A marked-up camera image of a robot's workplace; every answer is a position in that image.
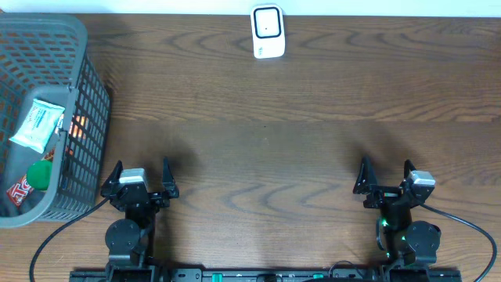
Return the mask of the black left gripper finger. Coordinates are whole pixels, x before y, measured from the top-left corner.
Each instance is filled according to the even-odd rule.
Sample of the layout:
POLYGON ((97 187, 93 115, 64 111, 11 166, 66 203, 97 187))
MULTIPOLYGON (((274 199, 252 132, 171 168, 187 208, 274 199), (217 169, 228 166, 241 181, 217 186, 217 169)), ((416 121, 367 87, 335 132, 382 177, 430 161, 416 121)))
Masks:
POLYGON ((171 173, 169 161, 166 157, 163 159, 162 185, 165 189, 165 192, 167 193, 168 198, 179 197, 179 189, 171 173))
POLYGON ((123 171, 122 161, 118 161, 106 181, 101 186, 100 195, 102 197, 115 197, 120 189, 120 176, 123 171))

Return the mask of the orange Kleenex tissue pack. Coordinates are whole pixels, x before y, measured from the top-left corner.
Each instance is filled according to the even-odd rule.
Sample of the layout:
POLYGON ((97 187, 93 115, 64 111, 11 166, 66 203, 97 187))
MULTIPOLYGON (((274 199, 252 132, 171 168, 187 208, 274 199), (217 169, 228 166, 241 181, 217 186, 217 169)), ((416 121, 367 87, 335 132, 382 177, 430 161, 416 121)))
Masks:
POLYGON ((70 122, 69 135, 76 139, 85 139, 86 134, 84 130, 86 129, 87 117, 81 115, 74 115, 72 121, 70 122))

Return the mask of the green lidded white jar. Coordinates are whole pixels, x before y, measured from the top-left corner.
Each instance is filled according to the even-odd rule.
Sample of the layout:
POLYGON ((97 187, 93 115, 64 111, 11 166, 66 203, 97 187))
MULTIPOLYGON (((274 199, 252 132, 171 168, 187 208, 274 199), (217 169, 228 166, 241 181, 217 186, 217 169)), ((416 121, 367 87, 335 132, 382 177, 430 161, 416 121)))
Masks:
POLYGON ((35 190, 46 191, 49 188, 52 162, 47 160, 33 163, 27 170, 27 183, 35 190))

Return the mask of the red Topps candy bar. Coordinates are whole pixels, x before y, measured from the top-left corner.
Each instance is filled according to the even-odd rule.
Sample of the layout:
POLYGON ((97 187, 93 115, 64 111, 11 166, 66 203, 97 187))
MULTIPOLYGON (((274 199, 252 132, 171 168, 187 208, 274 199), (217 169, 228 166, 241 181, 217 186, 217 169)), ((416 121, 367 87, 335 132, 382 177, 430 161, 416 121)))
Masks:
MULTIPOLYGON (((47 160, 53 163, 55 150, 55 148, 51 149, 40 161, 47 160)), ((30 185, 27 183, 27 177, 25 174, 16 183, 12 184, 11 187, 7 189, 6 194, 8 196, 8 199, 13 204, 15 204, 17 208, 19 208, 34 190, 35 189, 30 187, 30 185)))

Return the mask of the teal wet wipes packet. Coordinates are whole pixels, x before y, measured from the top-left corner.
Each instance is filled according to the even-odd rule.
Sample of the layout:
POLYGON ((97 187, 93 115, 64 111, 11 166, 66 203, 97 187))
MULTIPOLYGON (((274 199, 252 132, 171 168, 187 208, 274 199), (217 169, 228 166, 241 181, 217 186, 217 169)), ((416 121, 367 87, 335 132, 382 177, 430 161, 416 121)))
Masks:
POLYGON ((22 125, 9 140, 42 154, 64 111, 64 107, 34 99, 22 125))

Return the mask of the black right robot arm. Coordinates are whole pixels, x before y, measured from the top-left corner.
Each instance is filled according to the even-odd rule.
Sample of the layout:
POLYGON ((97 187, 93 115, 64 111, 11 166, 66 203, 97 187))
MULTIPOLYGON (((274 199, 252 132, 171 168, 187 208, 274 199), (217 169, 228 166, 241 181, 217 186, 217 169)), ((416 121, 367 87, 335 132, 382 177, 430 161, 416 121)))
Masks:
POLYGON ((422 205, 435 188, 430 172, 415 168, 410 160, 404 163, 404 178, 397 186, 377 182, 368 157, 361 160, 354 194, 366 197, 365 208, 377 209, 376 240, 378 248, 387 253, 397 267, 429 266, 437 261, 441 230, 425 221, 414 221, 411 209, 422 205))

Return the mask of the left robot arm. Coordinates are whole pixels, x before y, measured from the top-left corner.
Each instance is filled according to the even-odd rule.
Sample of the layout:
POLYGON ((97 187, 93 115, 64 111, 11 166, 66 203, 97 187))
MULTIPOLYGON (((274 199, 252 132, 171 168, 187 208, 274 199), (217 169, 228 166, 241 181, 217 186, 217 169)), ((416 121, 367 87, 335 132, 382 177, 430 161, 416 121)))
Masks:
POLYGON ((112 223, 106 231, 109 264, 117 268, 142 268, 153 252, 156 214, 179 197, 179 189, 169 166, 163 159, 161 184, 163 190, 150 192, 146 170, 123 168, 119 161, 101 188, 101 195, 124 218, 112 223))

